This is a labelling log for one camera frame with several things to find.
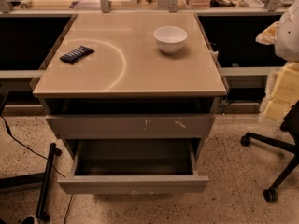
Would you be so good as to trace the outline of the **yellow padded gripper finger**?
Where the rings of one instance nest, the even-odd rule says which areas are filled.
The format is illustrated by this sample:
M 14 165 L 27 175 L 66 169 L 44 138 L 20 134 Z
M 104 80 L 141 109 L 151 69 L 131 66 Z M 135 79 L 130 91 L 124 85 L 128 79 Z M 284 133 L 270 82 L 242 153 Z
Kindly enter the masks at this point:
M 262 119 L 282 120 L 299 100 L 299 24 L 276 21 L 259 33 L 256 41 L 274 45 L 278 57 L 286 60 L 269 73 L 260 112 Z

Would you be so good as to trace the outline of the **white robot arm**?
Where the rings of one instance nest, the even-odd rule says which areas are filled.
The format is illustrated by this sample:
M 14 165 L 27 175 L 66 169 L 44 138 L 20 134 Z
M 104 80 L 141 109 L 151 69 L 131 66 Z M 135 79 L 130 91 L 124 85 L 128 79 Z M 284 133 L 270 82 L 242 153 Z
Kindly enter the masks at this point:
M 278 71 L 270 72 L 260 107 L 263 119 L 282 120 L 299 100 L 299 0 L 259 33 L 256 41 L 273 45 L 275 54 L 286 61 Z

